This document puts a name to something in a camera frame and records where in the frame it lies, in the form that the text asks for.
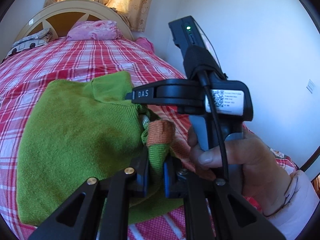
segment wooden headboard panel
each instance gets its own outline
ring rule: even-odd
[[[16,41],[44,28],[51,28],[53,39],[64,37],[77,21],[98,20],[116,21],[123,36],[128,40],[133,40],[129,27],[110,8],[90,0],[65,0],[49,5],[33,16],[20,31]]]

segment sweater sleeve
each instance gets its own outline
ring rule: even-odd
[[[295,171],[290,176],[292,181],[285,194],[284,207],[267,219],[287,240],[294,240],[308,223],[319,198],[303,171]]]

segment plaid bedsheet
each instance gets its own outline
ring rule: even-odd
[[[91,79],[126,70],[134,86],[167,78],[184,78],[177,70],[151,52],[128,40],[71,41],[64,38],[47,46],[20,52],[0,65],[0,213],[19,239],[28,239],[35,227],[19,221],[16,204],[16,169],[19,142],[27,119],[50,81]],[[173,149],[184,165],[188,160],[186,143],[190,126],[185,115],[176,115],[174,107],[149,106],[155,113],[176,124]],[[285,155],[274,152],[289,173],[294,164]],[[129,240],[185,239],[183,208],[128,228]]]

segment folded green sweater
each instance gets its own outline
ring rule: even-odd
[[[87,178],[105,179],[128,167],[146,141],[141,115],[146,106],[124,100],[132,90],[122,71],[80,83],[55,80],[35,105],[18,152],[17,205],[23,223],[39,225]],[[162,165],[169,145],[149,147],[149,198],[130,207],[129,223],[182,205],[162,190]]]

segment metal bolt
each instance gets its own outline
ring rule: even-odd
[[[218,186],[223,186],[226,183],[224,179],[216,179],[215,182]]]
[[[94,185],[96,183],[97,183],[97,178],[95,178],[95,177],[91,177],[91,178],[87,179],[88,185]]]
[[[180,171],[178,171],[178,173],[180,175],[186,175],[188,173],[188,170],[187,169],[181,169]]]
[[[128,174],[128,175],[134,174],[134,168],[132,168],[132,167],[125,168],[124,173]]]

